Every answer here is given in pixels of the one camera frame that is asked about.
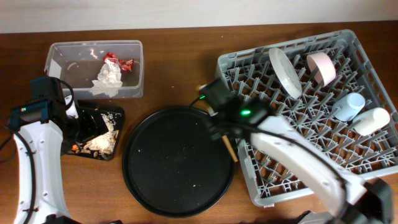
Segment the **wooden chopstick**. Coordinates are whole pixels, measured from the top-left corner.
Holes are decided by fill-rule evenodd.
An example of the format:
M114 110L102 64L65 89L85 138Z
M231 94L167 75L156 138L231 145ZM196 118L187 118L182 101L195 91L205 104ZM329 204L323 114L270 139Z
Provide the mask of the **wooden chopstick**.
M233 159L233 161L234 162L238 162L238 158L237 158L237 156L236 156L236 154L234 152L234 149L233 149L233 147L232 147L227 135L222 136L222 140L223 140L223 142L224 142L224 144L225 144L225 146L226 146L231 158Z

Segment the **white tissue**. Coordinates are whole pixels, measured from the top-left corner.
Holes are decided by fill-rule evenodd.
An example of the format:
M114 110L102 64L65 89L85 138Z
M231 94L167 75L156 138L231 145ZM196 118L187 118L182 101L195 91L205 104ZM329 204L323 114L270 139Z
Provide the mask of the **white tissue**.
M97 75L97 79L93 80L92 83L93 87L91 87L90 92L93 95L104 93L110 98L116 96L119 88L123 85L119 65L106 59Z

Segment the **grey plate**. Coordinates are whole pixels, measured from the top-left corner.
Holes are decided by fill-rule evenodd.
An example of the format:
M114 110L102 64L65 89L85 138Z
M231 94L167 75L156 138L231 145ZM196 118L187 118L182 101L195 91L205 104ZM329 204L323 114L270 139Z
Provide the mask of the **grey plate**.
M269 50L269 58L274 72L285 91L294 99L302 94L299 76L286 54L278 48Z

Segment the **peanut shells pile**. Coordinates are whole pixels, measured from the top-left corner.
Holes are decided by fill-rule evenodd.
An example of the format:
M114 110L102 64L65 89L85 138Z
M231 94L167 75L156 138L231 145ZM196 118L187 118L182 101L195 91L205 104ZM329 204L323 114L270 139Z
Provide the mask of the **peanut shells pile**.
M75 144L78 145L79 150L77 150L77 151L70 150L70 153L72 153L76 156L86 156L86 157L89 157L92 159L99 159L99 160L106 160L106 161L112 159L115 148L116 148L116 145L115 145L114 151L112 154L102 154L99 151L91 151L89 149L85 149L84 146L87 144L87 142L86 143L75 143Z

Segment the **pile of white rice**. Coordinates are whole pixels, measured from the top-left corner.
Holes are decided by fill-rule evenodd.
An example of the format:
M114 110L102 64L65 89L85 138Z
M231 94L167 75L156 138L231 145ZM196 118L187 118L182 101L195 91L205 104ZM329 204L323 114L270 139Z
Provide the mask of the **pile of white rice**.
M102 154L112 154L116 145L116 138L119 131L116 129L115 116L111 113L102 114L108 132L87 142L85 149L99 151Z

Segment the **red snack wrapper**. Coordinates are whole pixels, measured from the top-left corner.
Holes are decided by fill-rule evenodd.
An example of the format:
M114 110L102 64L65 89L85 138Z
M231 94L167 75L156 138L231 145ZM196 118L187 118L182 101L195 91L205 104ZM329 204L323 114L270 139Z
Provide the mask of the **red snack wrapper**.
M114 53L108 52L104 57L103 60L109 60L117 64L122 71L131 72L134 67L134 59L123 60L119 59Z

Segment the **pink bowl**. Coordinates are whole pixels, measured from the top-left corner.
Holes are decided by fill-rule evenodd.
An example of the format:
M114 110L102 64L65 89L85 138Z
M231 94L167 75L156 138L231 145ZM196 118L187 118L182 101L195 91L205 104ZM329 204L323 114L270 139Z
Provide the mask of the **pink bowl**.
M307 55L307 63L311 72L316 68L318 69L314 76L317 83L323 83L323 86L327 86L336 78L335 66L326 53L318 52Z

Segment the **light blue cup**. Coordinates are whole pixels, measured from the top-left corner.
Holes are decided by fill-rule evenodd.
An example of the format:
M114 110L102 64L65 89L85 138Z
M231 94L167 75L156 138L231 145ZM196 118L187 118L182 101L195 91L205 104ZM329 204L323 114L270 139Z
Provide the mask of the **light blue cup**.
M365 99L359 93L349 93L334 103L333 110L338 108L334 117L340 121L351 121L364 107Z

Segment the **white cup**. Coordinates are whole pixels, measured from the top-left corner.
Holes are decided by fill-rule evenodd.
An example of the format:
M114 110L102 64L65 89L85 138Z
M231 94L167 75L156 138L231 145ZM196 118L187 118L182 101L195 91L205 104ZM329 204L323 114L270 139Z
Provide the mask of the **white cup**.
M384 108L373 108L354 118L354 123L359 121L354 130L362 136L370 135L389 124L390 120L387 110Z

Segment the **orange carrot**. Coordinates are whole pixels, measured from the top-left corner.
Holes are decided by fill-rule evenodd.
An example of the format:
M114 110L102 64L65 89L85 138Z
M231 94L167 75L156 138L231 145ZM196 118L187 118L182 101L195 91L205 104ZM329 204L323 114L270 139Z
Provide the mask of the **orange carrot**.
M72 146L72 151L77 151L77 150L79 150L79 147L78 147L77 144L74 144L74 145Z

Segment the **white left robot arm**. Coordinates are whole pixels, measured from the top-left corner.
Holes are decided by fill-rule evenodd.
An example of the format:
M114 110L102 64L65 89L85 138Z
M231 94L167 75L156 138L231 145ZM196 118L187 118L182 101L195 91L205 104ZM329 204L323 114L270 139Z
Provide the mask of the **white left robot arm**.
M7 124L19 159L19 204L15 223L73 223L62 184L60 158L108 132L99 112L84 112L65 81L31 80L32 99L11 110Z

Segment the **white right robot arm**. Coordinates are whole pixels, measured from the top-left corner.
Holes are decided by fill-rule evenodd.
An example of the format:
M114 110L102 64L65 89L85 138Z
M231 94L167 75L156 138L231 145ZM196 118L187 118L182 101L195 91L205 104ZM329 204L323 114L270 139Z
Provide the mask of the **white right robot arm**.
M301 223L392 223L394 203L382 179L368 182L321 153L259 98L243 100L219 78L198 87L209 107L210 131L232 134L291 171L327 207L305 214Z

